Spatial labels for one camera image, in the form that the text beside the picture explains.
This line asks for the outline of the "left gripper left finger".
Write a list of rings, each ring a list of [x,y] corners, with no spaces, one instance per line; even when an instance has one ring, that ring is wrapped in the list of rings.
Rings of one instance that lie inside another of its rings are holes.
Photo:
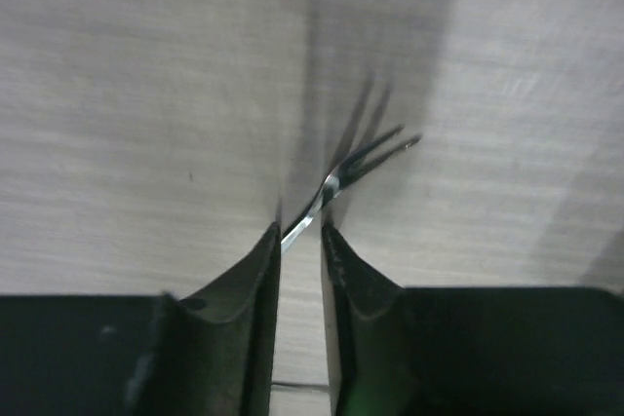
[[[195,293],[5,295],[5,415],[265,415],[281,232]]]

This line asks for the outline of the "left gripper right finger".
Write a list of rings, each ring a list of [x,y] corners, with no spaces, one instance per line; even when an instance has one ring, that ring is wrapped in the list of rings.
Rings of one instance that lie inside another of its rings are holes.
[[[411,286],[321,231],[335,415],[619,415],[623,299],[586,286]]]

